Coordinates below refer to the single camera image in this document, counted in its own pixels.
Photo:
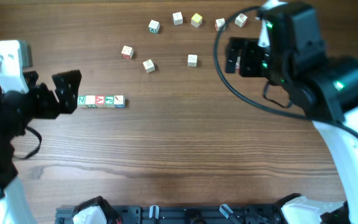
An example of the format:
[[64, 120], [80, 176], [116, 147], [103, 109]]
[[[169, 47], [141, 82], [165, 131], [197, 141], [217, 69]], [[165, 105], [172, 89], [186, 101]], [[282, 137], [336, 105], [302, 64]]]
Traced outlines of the green N block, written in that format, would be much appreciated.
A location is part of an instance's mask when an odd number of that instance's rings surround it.
[[78, 96], [77, 107], [78, 108], [86, 108], [86, 97], [85, 96]]

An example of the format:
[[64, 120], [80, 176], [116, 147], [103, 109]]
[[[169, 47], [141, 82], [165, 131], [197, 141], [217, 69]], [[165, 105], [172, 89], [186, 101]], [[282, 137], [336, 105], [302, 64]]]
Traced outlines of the plain wooden block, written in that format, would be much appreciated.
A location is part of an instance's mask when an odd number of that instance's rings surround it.
[[87, 108], [96, 108], [96, 96], [95, 95], [86, 95], [85, 96], [85, 105]]

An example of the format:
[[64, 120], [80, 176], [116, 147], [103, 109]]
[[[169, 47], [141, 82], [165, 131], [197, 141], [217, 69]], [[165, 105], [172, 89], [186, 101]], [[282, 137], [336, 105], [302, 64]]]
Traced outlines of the red A block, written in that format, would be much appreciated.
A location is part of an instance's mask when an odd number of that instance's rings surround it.
[[97, 107], [105, 107], [106, 106], [106, 97], [104, 95], [96, 95], [95, 96], [95, 105]]

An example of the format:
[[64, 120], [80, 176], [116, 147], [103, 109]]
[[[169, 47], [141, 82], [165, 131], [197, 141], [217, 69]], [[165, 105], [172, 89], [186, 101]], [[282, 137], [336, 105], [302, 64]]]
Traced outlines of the wooden block blue side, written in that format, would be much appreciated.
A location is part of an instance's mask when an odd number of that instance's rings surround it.
[[198, 56], [197, 55], [192, 55], [192, 54], [188, 55], [187, 64], [188, 64], [189, 67], [196, 67], [197, 66], [197, 61], [198, 61]]

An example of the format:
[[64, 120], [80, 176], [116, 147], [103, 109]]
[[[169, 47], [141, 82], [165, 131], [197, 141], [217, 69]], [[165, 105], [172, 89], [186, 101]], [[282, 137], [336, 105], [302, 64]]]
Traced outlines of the green picture block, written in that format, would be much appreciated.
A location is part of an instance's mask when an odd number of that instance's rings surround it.
[[114, 95], [111, 95], [111, 96], [105, 96], [105, 107], [108, 107], [108, 108], [114, 108], [115, 105], [114, 105]]

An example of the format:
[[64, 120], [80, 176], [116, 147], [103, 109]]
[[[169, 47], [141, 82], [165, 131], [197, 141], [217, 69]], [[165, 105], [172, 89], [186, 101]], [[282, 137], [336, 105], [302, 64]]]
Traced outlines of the wooden block blue picture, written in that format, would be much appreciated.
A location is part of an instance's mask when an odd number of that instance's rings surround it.
[[113, 105], [115, 108], [124, 108], [126, 105], [126, 99], [123, 95], [114, 95]]

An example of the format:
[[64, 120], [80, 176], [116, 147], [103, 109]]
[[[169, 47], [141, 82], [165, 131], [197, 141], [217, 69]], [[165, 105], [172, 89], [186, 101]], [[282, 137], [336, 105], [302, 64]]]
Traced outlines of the wooden block red stripes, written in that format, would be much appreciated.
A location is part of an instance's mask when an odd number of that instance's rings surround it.
[[151, 59], [144, 61], [142, 64], [147, 73], [153, 72], [155, 70], [155, 65]]

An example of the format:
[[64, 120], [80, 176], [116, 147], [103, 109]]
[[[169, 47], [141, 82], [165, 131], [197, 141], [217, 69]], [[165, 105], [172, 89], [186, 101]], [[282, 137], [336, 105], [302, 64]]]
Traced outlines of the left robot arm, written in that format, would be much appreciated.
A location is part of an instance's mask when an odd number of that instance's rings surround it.
[[24, 83], [27, 93], [3, 90], [0, 85], [0, 223], [35, 223], [25, 198], [24, 188], [14, 166], [14, 147], [11, 141], [30, 131], [33, 119], [55, 119], [60, 114], [71, 114], [77, 108], [81, 72], [53, 75], [55, 91], [46, 84], [37, 84], [37, 72], [26, 72]]

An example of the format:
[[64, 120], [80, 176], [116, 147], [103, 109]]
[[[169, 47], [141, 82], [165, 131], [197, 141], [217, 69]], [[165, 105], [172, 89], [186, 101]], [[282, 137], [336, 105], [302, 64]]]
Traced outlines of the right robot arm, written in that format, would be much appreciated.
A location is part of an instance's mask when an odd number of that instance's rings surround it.
[[326, 143], [346, 200], [322, 202], [291, 194], [275, 204], [279, 223], [358, 223], [358, 59], [326, 55], [313, 6], [267, 1], [255, 6], [256, 39], [232, 37], [220, 77], [239, 72], [280, 86]]

